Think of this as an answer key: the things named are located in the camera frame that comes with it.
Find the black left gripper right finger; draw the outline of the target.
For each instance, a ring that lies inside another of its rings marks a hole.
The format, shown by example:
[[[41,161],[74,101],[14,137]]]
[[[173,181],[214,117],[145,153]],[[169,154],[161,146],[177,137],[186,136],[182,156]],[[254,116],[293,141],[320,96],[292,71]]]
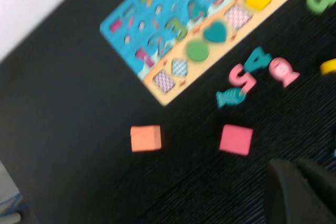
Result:
[[[307,158],[298,159],[296,167],[296,223],[335,223],[335,175]]]

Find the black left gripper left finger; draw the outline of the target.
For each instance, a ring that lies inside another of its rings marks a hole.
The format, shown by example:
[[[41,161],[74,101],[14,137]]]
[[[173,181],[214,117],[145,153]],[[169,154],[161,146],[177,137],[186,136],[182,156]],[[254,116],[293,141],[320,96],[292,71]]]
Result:
[[[272,159],[267,165],[264,214],[266,223],[296,223],[300,173],[296,161]]]

